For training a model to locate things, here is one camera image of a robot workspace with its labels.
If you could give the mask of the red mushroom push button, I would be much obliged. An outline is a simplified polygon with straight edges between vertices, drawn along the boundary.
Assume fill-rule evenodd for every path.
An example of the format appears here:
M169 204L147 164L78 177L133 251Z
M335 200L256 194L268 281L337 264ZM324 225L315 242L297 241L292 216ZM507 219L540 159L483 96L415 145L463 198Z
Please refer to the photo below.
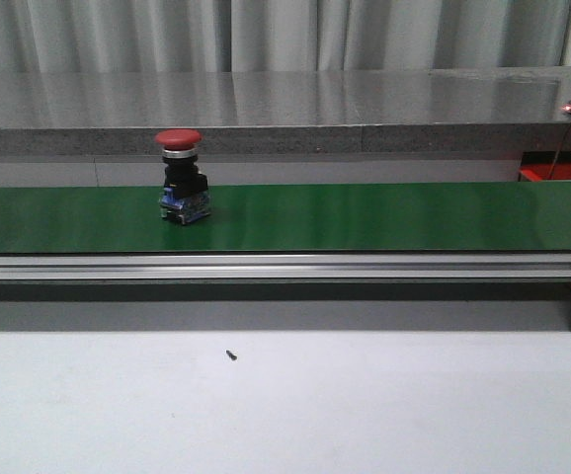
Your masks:
M201 134L194 129L175 128L159 132L155 141L166 164L163 192L159 199L161 217L188 225L210 215L207 176L199 167L197 144Z

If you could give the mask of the grey stone counter slab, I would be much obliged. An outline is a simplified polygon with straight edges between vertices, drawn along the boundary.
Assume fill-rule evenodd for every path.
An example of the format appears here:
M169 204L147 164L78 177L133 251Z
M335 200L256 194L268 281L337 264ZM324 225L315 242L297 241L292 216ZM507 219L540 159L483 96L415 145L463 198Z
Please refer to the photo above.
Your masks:
M0 73L0 156L571 150L571 67Z

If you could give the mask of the green conveyor belt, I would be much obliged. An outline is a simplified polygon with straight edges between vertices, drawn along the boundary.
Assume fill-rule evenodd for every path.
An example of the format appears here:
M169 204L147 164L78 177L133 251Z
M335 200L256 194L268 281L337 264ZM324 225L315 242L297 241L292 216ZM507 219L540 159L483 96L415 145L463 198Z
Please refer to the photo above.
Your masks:
M571 182L220 186L163 220L156 187L0 188L0 254L568 252Z

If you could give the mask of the red plastic bin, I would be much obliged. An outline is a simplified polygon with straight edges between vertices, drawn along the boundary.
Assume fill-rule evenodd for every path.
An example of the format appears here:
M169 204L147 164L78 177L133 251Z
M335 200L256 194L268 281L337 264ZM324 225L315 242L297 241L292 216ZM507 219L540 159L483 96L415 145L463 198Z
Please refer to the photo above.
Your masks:
M553 164L554 155L554 152L525 152L519 169L519 180L571 181L571 151L560 152L555 164Z

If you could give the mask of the grey pleated curtain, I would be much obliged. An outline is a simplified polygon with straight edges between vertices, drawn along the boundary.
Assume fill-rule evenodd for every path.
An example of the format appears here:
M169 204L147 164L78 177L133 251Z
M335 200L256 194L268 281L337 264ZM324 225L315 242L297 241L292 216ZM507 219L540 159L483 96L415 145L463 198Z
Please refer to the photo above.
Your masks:
M569 1L0 1L0 72L553 66Z

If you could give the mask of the aluminium conveyor side rail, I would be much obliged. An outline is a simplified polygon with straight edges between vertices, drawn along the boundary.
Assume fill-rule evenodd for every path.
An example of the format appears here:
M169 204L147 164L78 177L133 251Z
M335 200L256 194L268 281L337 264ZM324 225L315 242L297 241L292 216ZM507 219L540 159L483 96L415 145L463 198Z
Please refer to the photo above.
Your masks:
M571 253L0 256L0 281L571 279Z

